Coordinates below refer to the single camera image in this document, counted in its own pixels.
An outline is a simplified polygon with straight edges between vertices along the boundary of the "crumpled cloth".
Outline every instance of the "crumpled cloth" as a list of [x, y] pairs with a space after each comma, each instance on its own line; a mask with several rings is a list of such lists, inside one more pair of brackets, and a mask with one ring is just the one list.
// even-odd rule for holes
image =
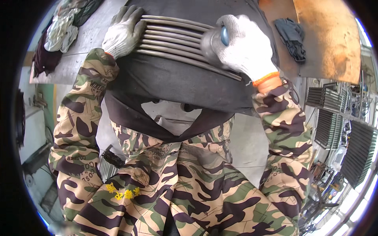
[[62, 57], [62, 52], [48, 52], [44, 48], [47, 28], [51, 25], [52, 19], [48, 26], [44, 29], [37, 45], [37, 49], [34, 52], [32, 61], [34, 62], [34, 75], [38, 76], [40, 73], [45, 72], [48, 75], [50, 72], [54, 71], [55, 67], [60, 62]]
[[44, 45], [46, 51], [55, 52], [62, 49], [64, 38], [66, 37], [68, 28], [73, 23], [75, 14], [80, 12], [80, 8], [87, 4], [88, 0], [60, 1], [54, 12], [53, 23], [47, 30]]
[[62, 42], [62, 49], [60, 50], [62, 53], [66, 53], [68, 51], [70, 45], [76, 39], [78, 32], [79, 29], [76, 26], [70, 25], [67, 28], [67, 33]]
[[292, 19], [277, 19], [274, 21], [282, 42], [296, 62], [306, 61], [306, 50], [303, 47], [305, 32], [302, 26]]
[[73, 20], [74, 26], [82, 26], [88, 18], [96, 11], [103, 0], [89, 0], [88, 4], [80, 9]]

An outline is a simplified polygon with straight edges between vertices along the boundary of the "steel pipe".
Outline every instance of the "steel pipe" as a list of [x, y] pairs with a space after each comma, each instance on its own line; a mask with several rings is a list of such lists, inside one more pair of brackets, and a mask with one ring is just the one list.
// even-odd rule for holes
[[142, 49], [150, 49], [150, 50], [155, 50], [155, 51], [168, 52], [168, 53], [171, 53], [171, 54], [176, 54], [176, 55], [179, 55], [179, 56], [196, 59], [196, 60], [199, 60], [199, 61], [202, 61], [202, 62], [208, 62], [201, 55], [194, 54], [194, 53], [191, 53], [191, 52], [182, 51], [182, 50], [178, 50], [178, 49], [174, 49], [174, 48], [167, 48], [167, 47], [149, 45], [149, 44], [141, 44], [141, 45], [139, 45], [139, 47], [142, 48]]
[[197, 26], [197, 25], [191, 25], [187, 23], [170, 21], [170, 20], [155, 20], [155, 19], [141, 19], [141, 20], [146, 21], [147, 23], [158, 24], [158, 25], [173, 25], [173, 26], [178, 26], [178, 27], [182, 27], [186, 29], [197, 30], [200, 32], [206, 32], [209, 30], [209, 29]]
[[194, 42], [194, 43], [201, 43], [200, 39], [197, 39], [197, 38], [194, 38], [194, 37], [191, 37], [191, 36], [187, 36], [187, 35], [171, 33], [171, 32], [164, 32], [164, 31], [147, 29], [145, 31], [145, 34], [160, 35], [160, 36], [166, 36], [166, 37], [171, 37], [171, 38], [176, 38], [176, 39], [183, 39], [183, 40], [191, 41], [191, 42]]
[[143, 15], [142, 19], [155, 19], [155, 20], [170, 20], [170, 21], [175, 21], [175, 22], [181, 22], [181, 23], [186, 23], [190, 25], [196, 25], [199, 27], [203, 27], [206, 29], [212, 29], [214, 28], [213, 26], [203, 24], [200, 22], [192, 21], [192, 20], [185, 20], [185, 19], [180, 19], [180, 18], [174, 18], [174, 17], [167, 17], [167, 16], [160, 16], [160, 15]]
[[169, 48], [174, 48], [182, 51], [187, 51], [187, 52], [192, 52], [198, 55], [202, 55], [202, 51], [199, 49], [195, 49], [192, 47], [187, 47], [181, 44], [176, 44], [176, 43], [168, 43], [164, 41], [157, 41], [157, 40], [152, 40], [152, 39], [142, 39], [142, 43], [144, 44], [152, 44], [152, 45], [158, 45], [158, 46], [163, 46], [163, 47], [169, 47]]
[[200, 48], [199, 43], [194, 43], [194, 42], [190, 42], [190, 41], [182, 40], [182, 39], [175, 39], [175, 38], [171, 38], [171, 37], [160, 36], [160, 35], [152, 35], [152, 34], [145, 34], [145, 35], [143, 35], [143, 37], [145, 39], [154, 39], [154, 40], [166, 41], [166, 42], [170, 42], [170, 43], [178, 43], [178, 44], [190, 46], [190, 47], [197, 48], [197, 49]]
[[227, 76], [227, 77], [232, 78], [232, 79], [237, 80], [237, 81], [242, 80], [242, 78], [240, 76], [235, 75], [231, 72], [223, 71], [223, 70], [215, 68], [215, 67], [213, 67], [209, 64], [199, 62], [199, 61], [196, 61], [196, 60], [193, 60], [193, 59], [189, 59], [189, 58], [186, 58], [186, 57], [181, 57], [181, 56], [170, 54], [170, 53], [152, 51], [152, 50], [147, 50], [147, 49], [137, 49], [136, 52], [141, 53], [141, 54], [145, 54], [145, 55], [149, 55], [149, 56], [161, 57], [161, 58], [171, 59], [171, 60], [178, 61], [178, 62], [183, 62], [183, 63], [189, 64], [189, 65], [198, 66], [198, 67], [201, 67], [203, 69], [207, 69], [209, 71]]
[[147, 25], [147, 29], [183, 34], [183, 35], [191, 36], [191, 37], [198, 38], [198, 39], [202, 38], [202, 34], [195, 33], [195, 32], [189, 31], [189, 30], [177, 29], [177, 28], [166, 27], [166, 26]]
[[361, 85], [360, 85], [360, 102], [359, 102], [359, 112], [358, 112], [358, 118], [361, 119], [361, 111], [362, 111], [362, 101], [364, 100], [364, 71], [361, 70]]

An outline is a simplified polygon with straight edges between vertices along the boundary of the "white work glove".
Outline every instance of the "white work glove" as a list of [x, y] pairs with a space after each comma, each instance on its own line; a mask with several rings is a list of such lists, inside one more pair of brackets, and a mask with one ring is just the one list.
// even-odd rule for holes
[[220, 35], [215, 35], [211, 41], [213, 51], [224, 65], [248, 75], [254, 86], [279, 76], [271, 61], [273, 52], [269, 38], [248, 16], [224, 15], [217, 25], [225, 26], [228, 31], [228, 46], [221, 42]]
[[119, 13], [113, 16], [110, 27], [102, 42], [102, 49], [111, 54], [114, 59], [130, 54], [138, 43], [146, 22], [140, 21], [143, 9], [132, 5], [121, 7]]

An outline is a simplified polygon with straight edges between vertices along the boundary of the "stacked metal tubes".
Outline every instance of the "stacked metal tubes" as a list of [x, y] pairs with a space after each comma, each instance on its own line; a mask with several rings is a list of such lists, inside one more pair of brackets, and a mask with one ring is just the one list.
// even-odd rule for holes
[[378, 144], [377, 136], [377, 129], [352, 121], [352, 132], [341, 164], [341, 173], [353, 188], [364, 181], [372, 165]]
[[112, 145], [109, 145], [107, 149], [102, 153], [102, 155], [99, 158], [99, 171], [101, 173], [101, 180], [105, 183], [106, 180], [108, 180], [110, 177], [115, 175], [118, 172], [118, 168], [115, 167], [113, 164], [106, 161], [106, 158], [112, 158], [111, 156], [113, 154], [110, 152], [110, 149], [112, 148]]
[[200, 50], [201, 37], [213, 27], [203, 23], [155, 15], [143, 15], [147, 29], [136, 52], [183, 62], [213, 71], [237, 81], [237, 72], [222, 70], [210, 65]]

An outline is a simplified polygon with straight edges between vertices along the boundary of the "dark cloth rag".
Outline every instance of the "dark cloth rag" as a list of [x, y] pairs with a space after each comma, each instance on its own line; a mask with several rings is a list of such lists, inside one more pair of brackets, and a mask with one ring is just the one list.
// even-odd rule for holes
[[292, 19], [277, 19], [274, 21], [278, 33], [281, 35], [281, 40], [286, 44], [290, 55], [296, 62], [306, 61], [306, 51], [303, 48], [303, 40], [305, 32], [302, 26]]
[[82, 26], [92, 15], [92, 13], [96, 11], [102, 1], [103, 0], [89, 0], [88, 4], [82, 7], [80, 11], [75, 14], [72, 25], [77, 27]]
[[32, 61], [34, 61], [34, 76], [38, 76], [42, 72], [45, 72], [46, 75], [53, 72], [62, 57], [63, 53], [60, 50], [56, 52], [48, 52], [44, 47], [47, 29], [52, 22], [53, 19], [50, 20], [49, 24], [44, 29], [38, 41], [37, 49], [34, 52], [32, 59]]

